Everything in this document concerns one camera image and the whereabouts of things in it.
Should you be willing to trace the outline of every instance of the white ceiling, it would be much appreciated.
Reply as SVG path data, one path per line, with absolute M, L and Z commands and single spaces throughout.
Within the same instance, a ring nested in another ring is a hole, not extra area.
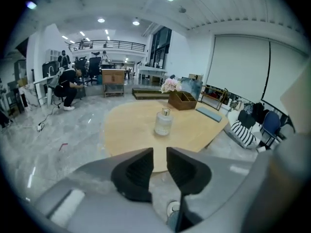
M 105 22 L 99 23 L 98 18 L 105 19 Z M 62 35 L 69 35 L 72 33 L 79 33 L 83 31 L 93 31 L 93 30 L 114 30 L 114 31 L 128 31 L 128 33 L 134 33 L 142 35 L 146 29 L 151 24 L 147 20 L 139 20 L 140 25 L 133 25 L 133 20 L 135 17 L 130 16 L 120 16 L 120 15 L 110 15 L 110 16 L 95 16 L 95 15 L 86 15 L 76 18 L 66 19 L 65 21 L 57 23 L 57 27 Z
M 143 33 L 148 21 L 178 33 L 205 24 L 230 20 L 264 21 L 304 33 L 302 26 L 283 0 L 34 0 L 35 10 L 27 10 L 12 34 L 12 45 L 34 33 L 40 26 L 56 23 L 63 33 L 100 29 L 96 20 L 106 19 L 105 27 Z M 180 7 L 187 12 L 178 12 Z M 135 17 L 147 20 L 135 28 Z

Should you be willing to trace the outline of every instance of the wooden platform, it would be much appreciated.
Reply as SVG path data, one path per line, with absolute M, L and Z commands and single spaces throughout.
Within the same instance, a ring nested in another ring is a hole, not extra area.
M 137 100 L 169 99 L 169 94 L 161 93 L 159 90 L 132 89 L 132 94 Z

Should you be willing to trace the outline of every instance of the flower bouquet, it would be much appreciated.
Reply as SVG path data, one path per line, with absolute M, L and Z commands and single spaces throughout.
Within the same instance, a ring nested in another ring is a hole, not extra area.
M 181 91 L 181 83 L 175 79 L 166 79 L 164 84 L 161 86 L 162 93 L 170 91 Z

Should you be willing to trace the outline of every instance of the backpack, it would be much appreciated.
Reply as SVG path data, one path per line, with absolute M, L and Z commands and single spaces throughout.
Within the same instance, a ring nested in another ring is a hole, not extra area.
M 55 76 L 52 78 L 49 87 L 54 90 L 59 85 L 59 78 L 62 76 L 63 72 L 75 70 L 74 68 L 68 68 L 64 69 L 63 67 L 60 67 L 58 72 L 55 74 Z

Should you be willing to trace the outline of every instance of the red object on floor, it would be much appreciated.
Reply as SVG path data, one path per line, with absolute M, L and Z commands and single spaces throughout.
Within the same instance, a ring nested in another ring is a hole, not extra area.
M 63 143 L 63 144 L 60 146 L 59 151 L 62 149 L 62 147 L 63 147 L 64 145 L 68 145 L 68 143 Z

